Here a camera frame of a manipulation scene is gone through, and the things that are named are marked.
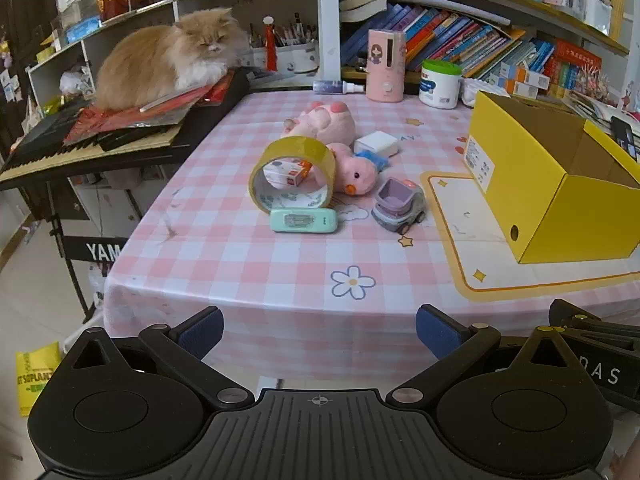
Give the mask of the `purple grey toy truck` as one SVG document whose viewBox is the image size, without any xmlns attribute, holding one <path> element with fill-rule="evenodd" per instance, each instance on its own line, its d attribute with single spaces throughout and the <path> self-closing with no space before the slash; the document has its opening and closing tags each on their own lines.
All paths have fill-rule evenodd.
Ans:
<svg viewBox="0 0 640 480">
<path fill-rule="evenodd" d="M 375 193 L 371 216 L 387 231 L 406 235 L 426 217 L 424 192 L 413 181 L 389 177 Z"/>
</svg>

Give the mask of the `mint green device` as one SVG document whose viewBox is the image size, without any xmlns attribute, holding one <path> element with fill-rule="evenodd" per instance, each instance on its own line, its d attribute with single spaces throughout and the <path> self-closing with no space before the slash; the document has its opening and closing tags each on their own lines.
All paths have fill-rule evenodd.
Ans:
<svg viewBox="0 0 640 480">
<path fill-rule="evenodd" d="M 269 225 L 279 233 L 331 234 L 337 230 L 337 214 L 329 208 L 273 209 Z"/>
</svg>

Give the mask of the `yellow tape roll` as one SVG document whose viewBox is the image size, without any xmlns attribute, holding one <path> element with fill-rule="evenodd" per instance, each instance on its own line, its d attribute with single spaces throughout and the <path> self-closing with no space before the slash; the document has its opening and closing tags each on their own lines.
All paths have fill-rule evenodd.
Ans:
<svg viewBox="0 0 640 480">
<path fill-rule="evenodd" d="M 323 208 L 334 192 L 336 159 L 317 139 L 287 136 L 271 142 L 255 165 L 248 192 L 258 209 Z"/>
</svg>

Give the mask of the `pink duck plush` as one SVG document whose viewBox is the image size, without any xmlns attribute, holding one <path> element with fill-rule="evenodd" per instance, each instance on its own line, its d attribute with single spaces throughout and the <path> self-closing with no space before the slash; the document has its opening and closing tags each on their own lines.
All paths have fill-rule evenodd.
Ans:
<svg viewBox="0 0 640 480">
<path fill-rule="evenodd" d="M 374 188 L 378 170 L 373 162 L 357 156 L 343 143 L 331 143 L 326 148 L 335 160 L 334 192 L 361 196 Z"/>
</svg>

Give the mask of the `blue toy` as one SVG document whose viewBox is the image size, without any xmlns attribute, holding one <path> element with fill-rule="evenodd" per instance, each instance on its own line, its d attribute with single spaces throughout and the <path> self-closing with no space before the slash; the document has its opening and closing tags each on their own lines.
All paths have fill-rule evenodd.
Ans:
<svg viewBox="0 0 640 480">
<path fill-rule="evenodd" d="M 355 155 L 357 157 L 370 160 L 370 162 L 372 162 L 372 164 L 376 167 L 377 172 L 383 171 L 390 164 L 390 160 L 387 157 L 376 154 L 375 152 L 371 152 L 369 150 L 356 152 Z"/>
</svg>

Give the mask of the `small white red box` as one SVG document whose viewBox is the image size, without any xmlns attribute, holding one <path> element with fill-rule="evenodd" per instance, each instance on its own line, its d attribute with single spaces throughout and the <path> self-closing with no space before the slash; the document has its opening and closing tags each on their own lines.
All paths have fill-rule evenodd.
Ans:
<svg viewBox="0 0 640 480">
<path fill-rule="evenodd" d="M 306 160 L 285 157 L 268 162 L 262 173 L 274 188 L 297 188 L 306 180 L 311 168 Z"/>
</svg>

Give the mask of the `white power adapter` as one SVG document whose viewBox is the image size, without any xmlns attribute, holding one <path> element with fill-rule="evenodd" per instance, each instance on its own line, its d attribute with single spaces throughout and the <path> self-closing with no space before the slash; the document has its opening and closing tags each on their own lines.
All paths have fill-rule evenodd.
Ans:
<svg viewBox="0 0 640 480">
<path fill-rule="evenodd" d="M 382 157 L 394 156 L 399 152 L 399 141 L 396 136 L 392 136 L 384 131 L 378 130 L 360 136 L 354 143 L 354 152 L 371 152 Z"/>
</svg>

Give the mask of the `pink paw plush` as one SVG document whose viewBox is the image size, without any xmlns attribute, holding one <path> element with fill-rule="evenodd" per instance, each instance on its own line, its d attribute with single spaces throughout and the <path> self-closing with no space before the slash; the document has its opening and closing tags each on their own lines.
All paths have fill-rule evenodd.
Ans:
<svg viewBox="0 0 640 480">
<path fill-rule="evenodd" d="M 345 102 L 324 104 L 316 101 L 297 117 L 284 122 L 282 136 L 306 136 L 326 145 L 352 146 L 356 140 L 356 124 Z"/>
</svg>

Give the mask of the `white yellow desk mat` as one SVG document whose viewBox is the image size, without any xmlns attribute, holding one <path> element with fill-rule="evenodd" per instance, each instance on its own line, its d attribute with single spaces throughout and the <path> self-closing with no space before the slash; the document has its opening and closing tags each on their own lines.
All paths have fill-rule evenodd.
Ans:
<svg viewBox="0 0 640 480">
<path fill-rule="evenodd" d="M 561 297 L 620 286 L 639 291 L 639 254 L 618 260 L 518 263 L 482 192 L 467 174 L 424 172 L 428 211 L 444 246 L 454 284 L 477 302 Z"/>
</svg>

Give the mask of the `keyboard stand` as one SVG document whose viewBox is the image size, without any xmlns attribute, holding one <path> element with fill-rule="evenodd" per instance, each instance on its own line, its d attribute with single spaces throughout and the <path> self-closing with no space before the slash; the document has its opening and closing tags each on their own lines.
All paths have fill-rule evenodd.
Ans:
<svg viewBox="0 0 640 480">
<path fill-rule="evenodd" d="M 67 235 L 64 232 L 61 217 L 55 208 L 50 183 L 46 185 L 46 189 L 51 208 L 49 219 L 51 229 L 49 234 L 50 237 L 55 240 L 58 253 L 65 262 L 70 281 L 72 282 L 82 313 L 84 314 L 82 322 L 88 323 L 96 317 L 96 303 L 87 304 L 74 268 L 74 261 L 112 266 L 119 257 L 120 252 L 124 249 L 128 238 L 119 236 Z"/>
</svg>

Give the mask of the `yellow plastic bag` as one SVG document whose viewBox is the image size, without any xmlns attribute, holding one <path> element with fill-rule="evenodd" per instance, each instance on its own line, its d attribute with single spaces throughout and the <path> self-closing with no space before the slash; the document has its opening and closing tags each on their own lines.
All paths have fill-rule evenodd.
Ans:
<svg viewBox="0 0 640 480">
<path fill-rule="evenodd" d="M 17 403 L 22 417 L 29 415 L 61 361 L 57 341 L 31 352 L 15 353 Z"/>
</svg>

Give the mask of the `yellow cardboard box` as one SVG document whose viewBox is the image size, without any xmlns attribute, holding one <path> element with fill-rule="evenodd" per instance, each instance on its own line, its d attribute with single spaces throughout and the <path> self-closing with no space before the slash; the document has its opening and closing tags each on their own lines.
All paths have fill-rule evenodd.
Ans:
<svg viewBox="0 0 640 480">
<path fill-rule="evenodd" d="M 519 263 L 629 257 L 639 165 L 590 120 L 480 92 L 464 163 Z"/>
</svg>

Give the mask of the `white quilted pouch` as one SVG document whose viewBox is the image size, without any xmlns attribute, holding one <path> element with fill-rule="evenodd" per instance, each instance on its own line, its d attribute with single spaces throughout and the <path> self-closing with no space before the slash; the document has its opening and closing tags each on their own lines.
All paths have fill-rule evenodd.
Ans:
<svg viewBox="0 0 640 480">
<path fill-rule="evenodd" d="M 476 102 L 476 96 L 484 92 L 494 94 L 495 96 L 506 96 L 510 94 L 496 84 L 473 78 L 462 78 L 460 84 L 460 101 L 467 107 L 473 108 Z"/>
</svg>

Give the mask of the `orange and white cat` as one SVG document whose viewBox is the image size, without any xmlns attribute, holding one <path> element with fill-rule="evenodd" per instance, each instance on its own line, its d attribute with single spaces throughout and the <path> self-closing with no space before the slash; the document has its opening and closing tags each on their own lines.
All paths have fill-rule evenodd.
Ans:
<svg viewBox="0 0 640 480">
<path fill-rule="evenodd" d="M 94 104 L 104 110 L 142 107 L 178 91 L 216 84 L 238 65 L 247 34 L 229 8 L 186 14 L 120 40 L 102 63 Z"/>
</svg>

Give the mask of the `white pen holder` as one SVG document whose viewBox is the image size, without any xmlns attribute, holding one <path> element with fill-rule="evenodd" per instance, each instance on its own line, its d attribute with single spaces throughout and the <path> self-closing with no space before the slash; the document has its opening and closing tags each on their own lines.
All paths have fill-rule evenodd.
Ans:
<svg viewBox="0 0 640 480">
<path fill-rule="evenodd" d="M 281 74 L 306 74 L 318 70 L 320 56 L 315 41 L 295 46 L 276 47 L 277 68 Z M 267 69 L 267 52 L 265 48 L 250 49 L 247 55 L 250 65 Z"/>
</svg>

